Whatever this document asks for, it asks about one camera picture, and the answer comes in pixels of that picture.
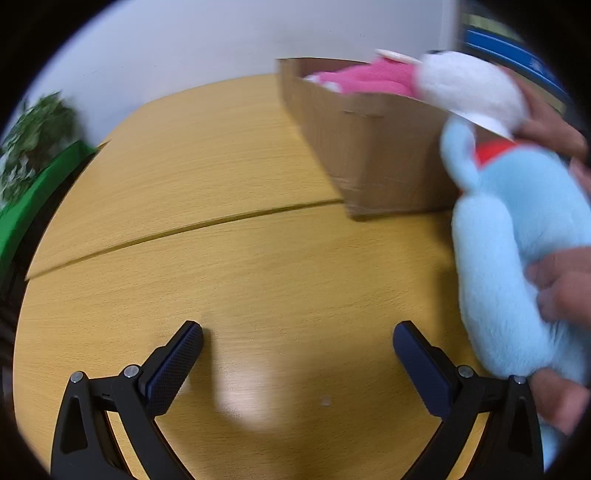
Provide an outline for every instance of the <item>brown cardboard box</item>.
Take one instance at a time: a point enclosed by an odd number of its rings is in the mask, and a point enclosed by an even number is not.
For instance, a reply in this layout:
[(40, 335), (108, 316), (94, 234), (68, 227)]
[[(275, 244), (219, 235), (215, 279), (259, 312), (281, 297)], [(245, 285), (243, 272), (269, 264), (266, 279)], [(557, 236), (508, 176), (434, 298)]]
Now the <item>brown cardboard box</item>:
[[(439, 156), (449, 113), (386, 93), (340, 95), (303, 80), (358, 61), (281, 59), (283, 101), (354, 218), (451, 208), (458, 190)], [(496, 138), (477, 129), (480, 140)]]

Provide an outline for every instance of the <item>wooden tabletop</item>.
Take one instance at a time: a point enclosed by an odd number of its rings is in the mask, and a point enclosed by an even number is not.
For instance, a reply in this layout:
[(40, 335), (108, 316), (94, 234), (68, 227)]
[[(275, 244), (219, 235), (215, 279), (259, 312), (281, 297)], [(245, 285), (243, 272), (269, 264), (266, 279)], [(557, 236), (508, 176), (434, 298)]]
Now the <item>wooden tabletop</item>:
[(196, 479), (400, 478), (438, 421), (393, 327), (410, 319), (476, 366), (450, 215), (350, 220), (271, 77), (201, 88), (120, 125), (52, 220), (17, 330), (21, 432), (49, 467), (70, 374), (142, 363), (190, 319), (206, 344), (157, 423)]
[(170, 232), (339, 201), (273, 75), (197, 87), (123, 121), (51, 221), (28, 277)]

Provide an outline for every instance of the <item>green plant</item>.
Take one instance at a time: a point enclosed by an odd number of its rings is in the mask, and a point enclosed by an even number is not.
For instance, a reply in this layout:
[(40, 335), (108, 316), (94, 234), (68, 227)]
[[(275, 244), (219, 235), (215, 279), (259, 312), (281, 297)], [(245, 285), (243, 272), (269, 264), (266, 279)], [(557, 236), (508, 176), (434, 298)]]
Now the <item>green plant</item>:
[(0, 174), (2, 200), (9, 205), (16, 202), (76, 131), (76, 112), (58, 92), (30, 108), (23, 102), (21, 116), (0, 146), (0, 157), (6, 157)]

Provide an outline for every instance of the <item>green planter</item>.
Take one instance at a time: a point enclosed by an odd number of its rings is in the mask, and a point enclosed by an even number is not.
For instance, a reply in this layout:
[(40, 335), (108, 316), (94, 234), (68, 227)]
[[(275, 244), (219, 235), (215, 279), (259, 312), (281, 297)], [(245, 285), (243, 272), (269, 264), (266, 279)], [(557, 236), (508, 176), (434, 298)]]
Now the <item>green planter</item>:
[(0, 212), (0, 283), (7, 275), (17, 248), (43, 207), (61, 183), (96, 149), (78, 140), (61, 152), (14, 205)]

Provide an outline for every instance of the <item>plush toy arm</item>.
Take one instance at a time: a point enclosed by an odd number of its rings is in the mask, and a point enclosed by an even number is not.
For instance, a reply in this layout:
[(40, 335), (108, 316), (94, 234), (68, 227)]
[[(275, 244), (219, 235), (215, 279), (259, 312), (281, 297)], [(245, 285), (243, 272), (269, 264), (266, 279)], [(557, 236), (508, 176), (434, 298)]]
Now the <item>plush toy arm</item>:
[(462, 320), (476, 356), (501, 378), (551, 365), (562, 329), (540, 318), (505, 205), (464, 195), (452, 223)]
[(441, 133), (441, 159), (449, 176), (464, 192), (474, 192), (480, 186), (475, 147), (471, 124), (461, 116), (450, 116)]

